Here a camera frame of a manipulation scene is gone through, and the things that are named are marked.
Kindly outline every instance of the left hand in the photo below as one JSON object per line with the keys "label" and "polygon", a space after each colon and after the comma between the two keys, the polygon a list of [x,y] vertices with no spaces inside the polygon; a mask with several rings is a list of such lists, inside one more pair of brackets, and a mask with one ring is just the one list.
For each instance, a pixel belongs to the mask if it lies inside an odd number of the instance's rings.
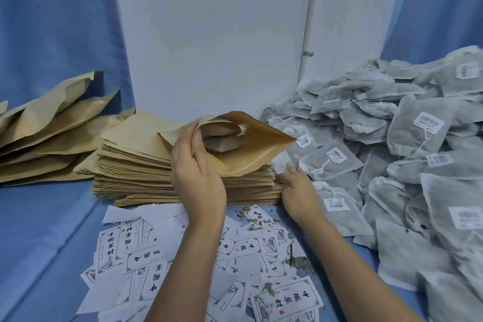
{"label": "left hand", "polygon": [[182,128],[174,144],[171,183],[188,213],[190,224],[223,223],[225,186],[210,162],[200,130],[195,132],[196,126],[197,121],[193,121]]}

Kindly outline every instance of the white door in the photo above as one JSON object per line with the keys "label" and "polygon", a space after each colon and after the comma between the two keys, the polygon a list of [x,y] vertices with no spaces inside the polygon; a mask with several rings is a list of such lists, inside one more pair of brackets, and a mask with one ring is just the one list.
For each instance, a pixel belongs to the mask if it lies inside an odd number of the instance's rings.
{"label": "white door", "polygon": [[327,81],[381,56],[395,0],[310,0],[300,79]]}
{"label": "white door", "polygon": [[118,0],[137,109],[258,117],[295,91],[308,3]]}

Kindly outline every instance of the hand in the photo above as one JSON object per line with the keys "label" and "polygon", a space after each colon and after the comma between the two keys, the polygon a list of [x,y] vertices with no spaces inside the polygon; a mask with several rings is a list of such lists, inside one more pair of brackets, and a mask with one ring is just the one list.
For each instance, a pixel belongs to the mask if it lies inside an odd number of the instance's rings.
{"label": "hand", "polygon": [[225,186],[210,162],[200,130],[195,132],[196,126],[197,121],[194,121],[182,128],[174,144],[171,183],[188,213],[190,224],[223,223]]}
{"label": "hand", "polygon": [[278,182],[286,184],[281,198],[288,215],[302,228],[312,219],[318,217],[323,219],[319,198],[309,177],[300,166],[295,169],[292,163],[287,164],[287,170],[288,172],[281,173],[276,178]]}

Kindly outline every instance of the white wall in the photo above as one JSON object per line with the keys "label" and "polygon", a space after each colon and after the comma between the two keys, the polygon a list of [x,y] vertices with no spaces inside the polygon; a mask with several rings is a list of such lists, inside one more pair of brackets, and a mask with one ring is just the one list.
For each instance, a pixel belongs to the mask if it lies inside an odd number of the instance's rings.
{"label": "white wall", "polygon": [[297,85],[308,0],[118,0],[138,110],[258,117]]}
{"label": "white wall", "polygon": [[337,78],[381,55],[395,0],[311,0],[300,79]]}

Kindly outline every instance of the stack of kraft paper bags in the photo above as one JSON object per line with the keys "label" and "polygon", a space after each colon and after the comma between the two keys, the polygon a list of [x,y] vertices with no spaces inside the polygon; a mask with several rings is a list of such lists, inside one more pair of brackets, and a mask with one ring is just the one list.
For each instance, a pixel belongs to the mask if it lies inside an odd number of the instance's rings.
{"label": "stack of kraft paper bags", "polygon": [[[103,133],[100,147],[74,172],[94,176],[94,194],[113,199],[116,206],[178,202],[170,183],[171,151],[185,124],[139,112]],[[203,116],[198,128],[230,205],[280,199],[282,187],[270,161],[295,138],[240,111]]]}
{"label": "stack of kraft paper bags", "polygon": [[73,172],[100,145],[100,135],[134,113],[99,116],[117,92],[84,98],[95,71],[64,80],[43,96],[7,111],[0,103],[0,184],[68,181],[92,176]]}

